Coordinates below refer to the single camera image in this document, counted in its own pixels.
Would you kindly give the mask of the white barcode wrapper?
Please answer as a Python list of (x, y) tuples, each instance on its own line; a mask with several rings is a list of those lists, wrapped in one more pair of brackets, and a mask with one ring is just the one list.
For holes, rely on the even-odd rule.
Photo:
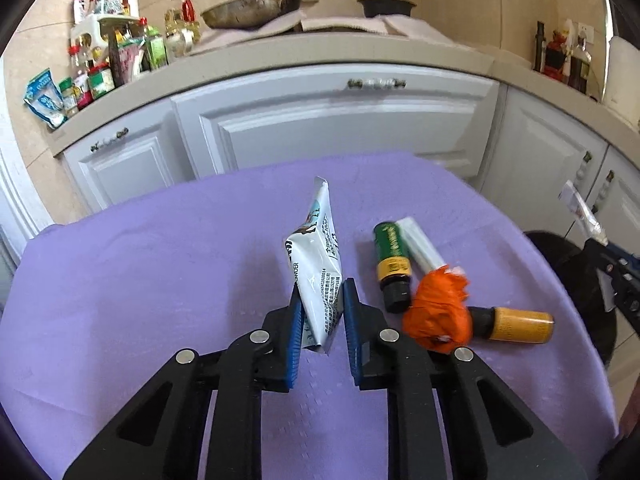
[(579, 229), (587, 240), (596, 240), (603, 246), (608, 244), (605, 229), (582, 198), (571, 180), (567, 180), (559, 192), (559, 200), (574, 216)]

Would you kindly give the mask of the green yellow small bottle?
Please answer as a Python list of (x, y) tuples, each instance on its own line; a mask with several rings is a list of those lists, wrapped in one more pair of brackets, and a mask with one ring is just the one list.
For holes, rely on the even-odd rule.
[(401, 314), (411, 304), (412, 270), (408, 248), (396, 222), (381, 222), (373, 229), (378, 264), (376, 275), (387, 312)]

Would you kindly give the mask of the white dog print sachet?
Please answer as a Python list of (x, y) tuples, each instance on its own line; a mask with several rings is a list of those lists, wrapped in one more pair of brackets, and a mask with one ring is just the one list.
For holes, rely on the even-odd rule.
[(284, 242), (305, 313), (303, 347), (329, 352), (344, 312), (343, 270), (329, 183), (316, 177), (305, 221)]

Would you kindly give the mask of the orange plastic bag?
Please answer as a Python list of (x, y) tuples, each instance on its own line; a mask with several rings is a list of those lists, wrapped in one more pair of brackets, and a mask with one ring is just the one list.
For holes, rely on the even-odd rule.
[(460, 268), (446, 264), (425, 274), (402, 315), (402, 331), (427, 350), (449, 354), (464, 347), (473, 335), (468, 285)]

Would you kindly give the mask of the white tube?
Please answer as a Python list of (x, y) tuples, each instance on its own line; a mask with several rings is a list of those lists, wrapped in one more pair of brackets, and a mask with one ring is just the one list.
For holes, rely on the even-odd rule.
[(446, 266), (444, 258), (412, 217), (396, 221), (410, 256), (424, 274)]

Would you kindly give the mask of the gold bottle black cap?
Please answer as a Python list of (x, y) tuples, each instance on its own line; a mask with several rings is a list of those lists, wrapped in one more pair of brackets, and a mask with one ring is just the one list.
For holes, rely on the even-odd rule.
[(505, 307), (469, 307), (469, 312), (475, 338), (514, 344), (546, 344), (554, 331), (554, 318), (546, 312)]

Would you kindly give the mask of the black lined trash bin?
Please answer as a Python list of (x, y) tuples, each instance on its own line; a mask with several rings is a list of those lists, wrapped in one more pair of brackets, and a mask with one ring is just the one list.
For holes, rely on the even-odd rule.
[(573, 301), (589, 338), (605, 367), (611, 363), (617, 339), (617, 318), (605, 310), (597, 271), (582, 248), (570, 240), (546, 231), (529, 231), (525, 235), (546, 259), (567, 295)]

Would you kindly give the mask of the white electric kettle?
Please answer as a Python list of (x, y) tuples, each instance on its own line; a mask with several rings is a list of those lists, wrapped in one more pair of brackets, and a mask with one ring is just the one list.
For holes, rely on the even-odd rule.
[(620, 36), (610, 40), (608, 73), (603, 93), (603, 105), (614, 115), (639, 131), (640, 115), (640, 53)]

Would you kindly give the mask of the purple tablecloth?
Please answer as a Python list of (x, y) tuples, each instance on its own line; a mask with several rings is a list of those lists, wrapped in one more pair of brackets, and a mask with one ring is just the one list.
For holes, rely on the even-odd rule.
[(552, 314), (548, 344), (475, 352), (594, 474), (618, 433), (605, 370), (563, 286), (498, 209), (410, 154), (291, 162), (166, 188), (31, 240), (1, 319), (1, 403), (53, 479), (178, 350), (209, 353), (290, 300), (285, 239), (329, 183), (345, 275), (381, 307), (372, 231), (411, 217), (472, 304)]

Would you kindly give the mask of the dark soy sauce bottle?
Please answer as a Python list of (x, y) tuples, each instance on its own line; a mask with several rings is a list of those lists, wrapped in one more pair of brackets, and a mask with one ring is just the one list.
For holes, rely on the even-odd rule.
[(591, 54), (587, 50), (587, 38), (579, 35), (570, 56), (570, 76), (567, 84), (580, 93), (586, 94), (590, 70)]

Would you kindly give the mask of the red sauce jar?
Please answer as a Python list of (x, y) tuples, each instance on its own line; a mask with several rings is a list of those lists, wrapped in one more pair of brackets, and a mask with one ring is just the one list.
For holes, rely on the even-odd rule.
[(544, 51), (544, 70), (547, 77), (566, 84), (568, 76), (565, 73), (565, 65), (570, 57), (570, 44), (564, 32), (555, 29), (551, 40)]

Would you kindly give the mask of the black casserole pot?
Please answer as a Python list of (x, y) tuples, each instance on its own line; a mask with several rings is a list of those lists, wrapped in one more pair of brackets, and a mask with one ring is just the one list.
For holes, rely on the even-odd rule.
[(366, 18), (376, 18), (379, 15), (410, 16), (416, 4), (409, 0), (357, 0), (362, 5)]

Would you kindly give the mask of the cooking oil bottle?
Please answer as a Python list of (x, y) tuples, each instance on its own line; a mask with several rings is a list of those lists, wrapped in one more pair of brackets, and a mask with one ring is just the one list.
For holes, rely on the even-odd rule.
[(164, 39), (169, 62), (188, 55), (200, 39), (200, 22), (192, 0), (170, 0), (165, 13)]

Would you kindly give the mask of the metal wok pan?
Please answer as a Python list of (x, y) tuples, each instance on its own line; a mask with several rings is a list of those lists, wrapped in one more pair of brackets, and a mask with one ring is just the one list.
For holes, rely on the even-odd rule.
[(210, 29), (258, 29), (299, 9), (302, 0), (231, 0), (201, 13)]

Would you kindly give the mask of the white spice rack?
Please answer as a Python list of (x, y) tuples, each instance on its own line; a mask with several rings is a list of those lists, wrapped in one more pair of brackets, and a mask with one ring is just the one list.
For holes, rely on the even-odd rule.
[(108, 34), (112, 30), (136, 36), (140, 30), (140, 20), (128, 15), (90, 14), (70, 30), (70, 46), (85, 47), (95, 61), (108, 58)]

